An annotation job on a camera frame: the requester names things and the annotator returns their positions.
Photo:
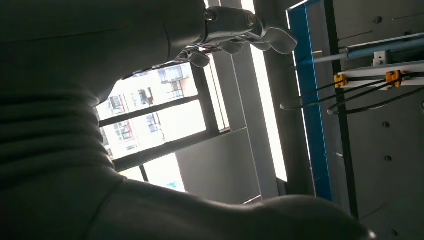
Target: metal rod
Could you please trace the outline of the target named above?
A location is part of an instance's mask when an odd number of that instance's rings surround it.
[[[320,57],[320,58],[314,59],[313,62],[314,63],[324,63],[324,62],[343,60],[343,59],[357,59],[357,58],[362,58],[362,57],[366,57],[366,56],[371,56],[375,52],[388,51],[388,50],[392,50],[392,51],[395,52],[395,51],[413,49],[413,48],[421,47],[421,46],[424,46],[424,38],[406,41],[406,42],[390,43],[390,44],[386,44],[386,45],[374,46],[374,47],[370,47],[370,48],[366,48],[366,49],[360,49],[360,50],[354,50],[354,51],[351,51],[351,52],[340,53],[340,54],[337,54],[337,55]]]
[[[424,14],[424,12],[420,12],[420,13],[416,13],[416,14],[412,14],[412,15],[394,17],[394,18],[392,18],[392,20],[406,19],[406,18],[411,18],[411,17],[416,17],[416,16],[419,16],[419,15],[423,15],[423,14]]]
[[[339,38],[338,41],[346,40],[346,39],[351,39],[351,38],[354,38],[354,37],[362,36],[362,35],[365,35],[365,34],[371,34],[371,33],[373,33],[373,31],[366,31],[366,32],[355,34],[355,35],[352,35],[352,36],[347,36],[347,37]]]

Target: black cable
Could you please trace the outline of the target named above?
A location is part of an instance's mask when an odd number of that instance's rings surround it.
[[[405,94],[402,94],[402,95],[393,97],[393,98],[391,98],[389,100],[386,100],[386,101],[383,101],[383,102],[380,102],[380,103],[377,103],[377,104],[374,104],[374,105],[370,105],[370,106],[365,106],[365,107],[361,107],[361,108],[347,110],[344,113],[345,114],[357,114],[357,113],[362,113],[362,112],[376,110],[376,109],[385,107],[385,106],[387,106],[387,105],[389,105],[389,104],[391,104],[391,103],[393,103],[395,101],[398,101],[398,100],[401,100],[403,98],[406,98],[406,97],[412,96],[414,94],[417,94],[417,93],[419,93],[421,91],[424,91],[424,86],[423,87],[420,87],[420,88],[418,88],[418,89],[416,89],[414,91],[411,91],[411,92],[408,92],[408,93],[405,93]],[[334,111],[334,112],[331,112],[329,114],[338,115],[339,114],[339,111]]]
[[[385,82],[386,82],[386,80],[380,80],[380,81],[370,82],[370,83],[367,83],[367,84],[364,84],[364,85],[361,85],[361,86],[357,86],[357,87],[354,87],[354,88],[345,90],[341,94],[334,94],[334,95],[331,95],[329,97],[320,99],[318,101],[315,101],[315,102],[312,102],[312,103],[308,103],[308,104],[304,104],[304,105],[300,105],[300,106],[285,107],[283,104],[281,104],[280,107],[281,107],[282,110],[287,110],[287,111],[293,111],[293,110],[299,110],[299,109],[309,108],[309,107],[315,106],[317,104],[320,104],[322,102],[325,102],[327,100],[335,99],[335,98],[337,98],[337,97],[339,97],[341,95],[348,94],[350,92],[353,92],[353,91],[356,91],[356,90],[359,90],[359,89],[363,89],[363,88],[367,88],[367,87],[370,87],[370,86],[373,86],[373,85],[376,85],[376,84],[382,84],[382,83],[385,83]]]
[[[341,81],[337,81],[337,82],[335,82],[335,83],[331,83],[331,84],[328,84],[328,85],[322,86],[322,87],[318,88],[317,90],[309,91],[309,92],[305,93],[304,95],[301,95],[301,96],[296,97],[295,99],[303,99],[303,98],[305,98],[306,96],[311,96],[311,95],[316,94],[317,92],[319,92],[319,91],[321,91],[321,90],[323,90],[323,89],[327,89],[327,88],[330,88],[330,87],[336,86],[337,84],[341,84],[341,83],[343,83],[343,82],[344,82],[344,81],[343,81],[343,80],[341,80]]]
[[[384,89],[384,88],[386,88],[386,87],[388,87],[388,86],[394,86],[394,85],[395,85],[396,83],[398,83],[398,82],[402,82],[402,78],[399,78],[399,79],[394,80],[394,81],[392,81],[392,82],[388,82],[388,83],[386,83],[386,84],[383,84],[383,85],[378,86],[378,87],[376,87],[376,88],[373,88],[373,89],[371,89],[371,90],[367,90],[367,91],[361,92],[361,93],[359,93],[359,94],[357,94],[357,95],[355,95],[355,96],[351,96],[351,97],[349,97],[349,98],[345,99],[344,101],[338,102],[338,103],[336,103],[336,104],[334,104],[334,105],[330,106],[330,107],[327,109],[327,113],[328,113],[329,115],[334,115],[334,113],[335,113],[335,112],[333,111],[333,109],[335,109],[335,108],[337,108],[337,107],[340,107],[341,105],[345,105],[347,102],[350,102],[350,101],[352,101],[352,100],[358,99],[358,98],[360,98],[360,97],[362,97],[362,96],[365,96],[365,95],[371,94],[371,93],[373,93],[373,92],[376,92],[376,91],[378,91],[378,90],[380,90],[380,89]]]

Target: window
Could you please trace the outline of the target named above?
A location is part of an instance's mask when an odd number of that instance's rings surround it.
[[[169,99],[181,99],[184,98],[183,88],[181,87],[180,81],[174,81],[168,84],[170,86],[170,92],[168,92]]]
[[[124,112],[120,96],[111,96],[109,99],[110,105],[108,105],[108,107],[112,108],[113,114],[121,114]]]
[[[159,131],[159,129],[161,128],[161,123],[159,122],[159,116],[157,113],[147,115],[146,119],[151,133]]]
[[[153,159],[178,169],[169,155],[220,134],[204,70],[189,63],[120,80],[96,109],[107,152],[131,179],[141,179],[140,166]],[[184,190],[181,179],[161,182],[159,165],[146,166],[153,184]]]
[[[148,182],[160,187],[185,192],[180,167],[175,153],[144,164]]]
[[[120,141],[131,140],[133,138],[130,123],[128,121],[116,123],[113,125],[113,128]]]
[[[142,174],[142,171],[141,171],[140,167],[138,167],[138,166],[127,169],[125,171],[121,171],[119,174],[121,174],[122,176],[125,176],[125,177],[127,177],[131,180],[135,180],[135,181],[139,181],[139,182],[145,181],[143,174]]]
[[[225,130],[230,127],[230,122],[228,121],[223,92],[221,91],[220,81],[218,80],[218,73],[215,67],[214,56],[210,54],[209,58],[210,63],[204,68],[204,74],[206,76],[207,85],[209,87],[210,97],[212,100],[219,130]]]
[[[183,69],[180,65],[162,68],[159,70],[159,75],[163,84],[189,77],[188,74],[183,73]]]

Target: gray wall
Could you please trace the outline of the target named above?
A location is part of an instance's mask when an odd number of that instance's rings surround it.
[[[241,204],[260,194],[246,129],[175,154],[189,193],[227,204]]]
[[[398,37],[405,32],[424,32],[424,15],[392,20],[422,13],[422,0],[333,2],[339,38],[372,31],[341,40],[340,46]],[[377,16],[382,16],[381,24],[372,22]],[[424,57],[416,50],[404,51],[396,53],[394,60],[412,60],[416,55]],[[350,69],[371,64],[372,57],[344,61],[342,67]],[[353,101],[347,108],[382,102],[414,89],[416,87],[379,91]],[[375,111],[348,116],[359,218],[362,223],[376,231],[378,239],[424,239],[424,110],[420,107],[422,101],[424,93]],[[383,122],[390,123],[391,127],[383,128]],[[386,155],[392,157],[392,162],[384,160]]]

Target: window frame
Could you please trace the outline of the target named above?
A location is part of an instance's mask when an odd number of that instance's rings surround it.
[[[164,143],[163,145],[149,148],[140,152],[133,153],[128,156],[124,156],[121,158],[117,158],[113,160],[115,164],[115,169],[117,172],[121,172],[130,168],[140,167],[145,163],[148,163],[154,159],[166,156],[168,154],[172,154],[181,149],[190,147],[192,145],[201,143],[208,139],[217,137],[222,134],[226,134],[228,131],[221,132],[218,127],[218,122],[216,119],[216,115],[214,112],[214,106],[212,104],[211,93],[209,92],[209,86],[206,79],[205,71],[201,67],[191,66],[191,71],[193,74],[193,79],[195,86],[197,88],[198,94],[196,96],[189,96],[184,98],[179,98],[167,103],[163,103],[156,106],[151,106],[148,108],[144,108],[141,110],[133,111],[130,113],[125,113],[121,115],[116,115],[104,120],[99,121],[99,127],[103,128],[105,126],[118,124],[120,122],[129,121],[130,119],[146,116],[149,114],[154,114],[161,110],[165,110],[168,108],[180,106],[183,104],[187,104],[193,101],[199,101],[201,111],[203,114],[204,124],[206,126],[206,130],[183,137],[178,140],[169,141]]]

